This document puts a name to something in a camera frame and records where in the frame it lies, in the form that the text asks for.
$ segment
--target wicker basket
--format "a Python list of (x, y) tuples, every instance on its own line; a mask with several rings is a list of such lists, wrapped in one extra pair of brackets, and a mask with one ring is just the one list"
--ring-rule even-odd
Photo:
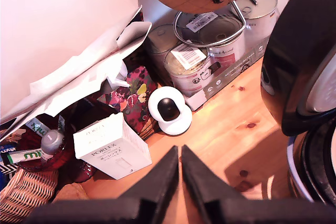
[(20, 222), (54, 195), (58, 171), (29, 173), (19, 168), (0, 192), (0, 222)]

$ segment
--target white wall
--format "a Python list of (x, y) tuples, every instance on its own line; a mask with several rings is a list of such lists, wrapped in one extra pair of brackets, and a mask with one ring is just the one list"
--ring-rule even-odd
[(78, 55), (138, 0), (1, 0), (1, 113)]

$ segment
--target white security camera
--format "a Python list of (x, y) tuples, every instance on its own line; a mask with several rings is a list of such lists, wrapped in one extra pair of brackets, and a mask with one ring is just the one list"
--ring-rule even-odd
[(191, 109), (179, 90), (173, 87), (156, 89), (149, 97), (148, 108), (161, 130), (168, 135), (182, 134), (191, 124)]

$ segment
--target white box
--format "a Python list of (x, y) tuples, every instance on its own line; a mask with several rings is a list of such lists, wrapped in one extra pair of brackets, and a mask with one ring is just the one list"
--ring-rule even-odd
[(147, 143), (132, 130), (123, 114), (112, 114), (73, 135), (76, 158), (120, 179), (152, 164)]

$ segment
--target wooden floor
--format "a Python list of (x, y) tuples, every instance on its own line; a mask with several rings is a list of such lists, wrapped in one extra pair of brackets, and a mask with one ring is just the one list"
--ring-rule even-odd
[[(116, 198), (145, 176), (173, 146), (186, 144), (222, 180), (249, 199), (290, 197), (284, 136), (260, 95), (262, 59), (193, 114), (189, 130), (176, 137), (156, 133), (146, 142), (153, 165), (121, 180), (98, 171), (83, 188), (90, 198)], [(182, 182), (164, 223), (202, 223)]]

